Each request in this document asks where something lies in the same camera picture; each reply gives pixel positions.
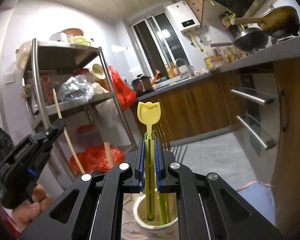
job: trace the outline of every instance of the wok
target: wok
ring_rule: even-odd
[[[281,39],[291,35],[298,35],[300,20],[297,10],[292,6],[274,8],[269,4],[271,10],[261,17],[243,17],[231,19],[231,24],[257,23],[258,26],[269,36]]]
[[[243,30],[233,43],[215,43],[211,47],[231,46],[232,44],[242,51],[253,51],[254,49],[263,49],[269,41],[269,35],[260,28],[247,28]]]

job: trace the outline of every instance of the wooden chopstick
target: wooden chopstick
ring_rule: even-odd
[[[112,159],[112,154],[111,154],[111,150],[110,150],[110,143],[105,142],[105,151],[106,151],[106,157],[109,163],[110,168],[112,168],[114,166],[113,164],[113,159]]]
[[[57,99],[57,94],[56,94],[56,91],[54,90],[54,88],[53,88],[53,96],[54,96],[54,103],[55,103],[55,105],[56,105],[57,112],[58,112],[58,117],[59,117],[59,118],[62,118],[61,112],[60,112],[60,108],[59,108],[58,99]],[[67,129],[65,128],[63,132],[64,132],[64,134],[65,134],[67,143],[68,143],[68,145],[69,145],[69,147],[70,147],[70,150],[71,150],[71,153],[72,153],[72,155],[73,155],[73,157],[74,157],[74,160],[75,160],[75,162],[77,163],[77,165],[78,165],[78,167],[79,167],[79,169],[80,169],[80,172],[81,172],[82,174],[85,174],[85,171],[84,171],[84,169],[83,169],[83,167],[82,167],[82,165],[81,165],[81,163],[80,163],[80,161],[79,161],[79,159],[78,159],[78,157],[77,157],[77,154],[75,153],[75,151],[74,151],[74,149],[73,149],[73,147],[72,147],[72,143],[71,143],[71,141],[70,141],[70,138],[69,138]]]

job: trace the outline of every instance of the sink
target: sink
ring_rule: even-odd
[[[171,78],[171,79],[168,79],[164,82],[159,83],[158,85],[156,85],[156,89],[158,90],[158,89],[162,89],[162,88],[165,88],[165,87],[169,87],[169,86],[175,85],[176,83],[185,81],[189,78],[192,78],[192,77],[182,77],[182,78],[180,78],[180,76],[177,76],[177,77],[174,77],[174,78]]]

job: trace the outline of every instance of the water heater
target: water heater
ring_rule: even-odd
[[[167,9],[181,32],[200,28],[197,17],[185,1],[169,5]]]

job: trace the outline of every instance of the gray countertop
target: gray countertop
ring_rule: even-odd
[[[197,80],[210,77],[212,75],[215,75],[216,73],[223,73],[223,72],[227,72],[227,71],[231,71],[243,67],[258,65],[266,62],[273,62],[281,59],[295,58],[295,57],[300,57],[300,36],[291,38],[289,40],[283,41],[269,48],[260,50],[254,54],[247,56],[246,58],[240,59],[234,63],[220,67],[219,69],[213,71],[212,73],[205,73],[201,76],[189,78],[179,83],[176,83],[174,85],[155,90],[154,92],[138,97],[137,101],[141,101],[143,99],[150,98],[155,95],[161,94],[163,92],[169,91],[171,89],[181,87],[186,84],[195,82]]]

